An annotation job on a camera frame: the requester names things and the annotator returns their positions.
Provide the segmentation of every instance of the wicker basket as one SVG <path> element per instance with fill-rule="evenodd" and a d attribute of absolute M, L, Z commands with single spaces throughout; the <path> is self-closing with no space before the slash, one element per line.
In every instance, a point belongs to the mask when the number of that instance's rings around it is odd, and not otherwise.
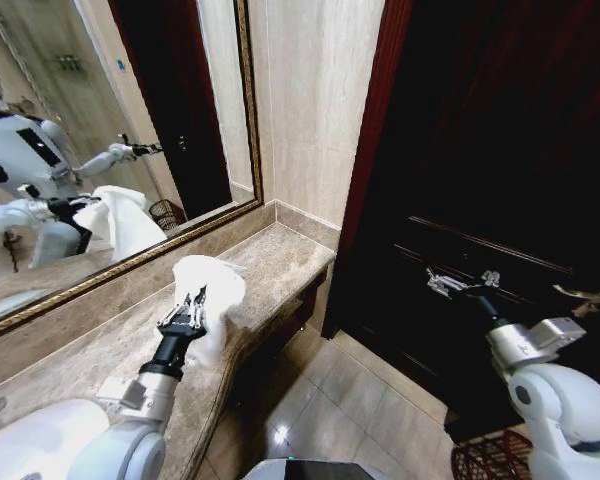
<path fill-rule="evenodd" d="M 187 221 L 182 209 L 166 199 L 158 200 L 151 205 L 149 213 L 153 221 L 164 232 L 172 230 Z"/>
<path fill-rule="evenodd" d="M 502 435 L 456 447 L 451 453 L 455 480 L 531 480 L 527 459 L 531 442 L 506 430 Z"/>

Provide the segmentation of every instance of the dark wooden door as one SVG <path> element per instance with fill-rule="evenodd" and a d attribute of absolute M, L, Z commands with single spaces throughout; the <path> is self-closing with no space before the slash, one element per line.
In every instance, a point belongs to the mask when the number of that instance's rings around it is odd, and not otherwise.
<path fill-rule="evenodd" d="M 196 2 L 109 4 L 187 216 L 227 205 L 229 176 Z"/>
<path fill-rule="evenodd" d="M 552 285 L 600 290 L 600 2 L 415 0 L 345 255 L 330 321 L 442 398 L 457 441 L 519 423 L 488 319 L 425 268 L 497 270 L 496 302 L 529 326 L 578 305 Z M 580 323 L 560 362 L 600 381 L 600 313 Z"/>

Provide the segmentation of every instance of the gold mirror frame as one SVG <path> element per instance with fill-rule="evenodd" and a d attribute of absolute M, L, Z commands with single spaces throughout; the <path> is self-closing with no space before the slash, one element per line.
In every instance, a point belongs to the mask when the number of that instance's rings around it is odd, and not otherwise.
<path fill-rule="evenodd" d="M 188 243 L 204 233 L 218 228 L 225 223 L 244 215 L 255 208 L 263 205 L 262 173 L 260 170 L 260 142 L 258 135 L 258 115 L 256 109 L 255 83 L 253 76 L 253 60 L 251 50 L 251 39 L 249 36 L 249 11 L 247 0 L 233 1 L 236 32 L 238 34 L 238 51 L 240 52 L 240 71 L 242 74 L 242 92 L 249 132 L 249 152 L 251 156 L 251 173 L 253 176 L 255 198 L 244 205 L 235 206 L 226 212 L 220 213 L 200 225 L 194 225 L 180 234 L 168 238 L 143 252 L 122 260 L 108 267 L 106 270 L 96 272 L 87 277 L 81 283 L 73 285 L 65 290 L 53 292 L 36 303 L 14 310 L 0 317 L 0 335 L 21 326 L 34 318 L 63 305 L 76 297 L 87 293 L 116 277 L 144 265 L 151 260 L 164 255 L 185 243 Z"/>

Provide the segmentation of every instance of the marble wall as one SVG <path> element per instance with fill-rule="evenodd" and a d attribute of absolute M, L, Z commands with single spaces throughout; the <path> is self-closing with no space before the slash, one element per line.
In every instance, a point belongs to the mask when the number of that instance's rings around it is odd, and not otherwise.
<path fill-rule="evenodd" d="M 253 191 L 233 1 L 197 1 L 229 180 Z"/>
<path fill-rule="evenodd" d="M 340 227 L 384 0 L 250 0 L 249 6 L 273 196 Z"/>

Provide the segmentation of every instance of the white towel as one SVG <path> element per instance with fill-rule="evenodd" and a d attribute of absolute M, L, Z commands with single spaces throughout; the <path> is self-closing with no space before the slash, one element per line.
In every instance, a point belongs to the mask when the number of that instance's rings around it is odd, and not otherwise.
<path fill-rule="evenodd" d="M 191 301 L 206 286 L 204 327 L 207 334 L 194 340 L 187 357 L 195 358 L 205 366 L 213 365 L 222 357 L 227 337 L 226 313 L 240 305 L 246 285 L 228 263 L 204 255 L 189 255 L 173 266 L 176 280 L 175 304 L 182 304 L 187 294 Z"/>
<path fill-rule="evenodd" d="M 143 193 L 106 185 L 93 191 L 102 200 L 88 205 L 73 216 L 76 223 L 109 242 L 111 260 L 117 262 L 152 247 L 167 238 L 144 213 Z"/>

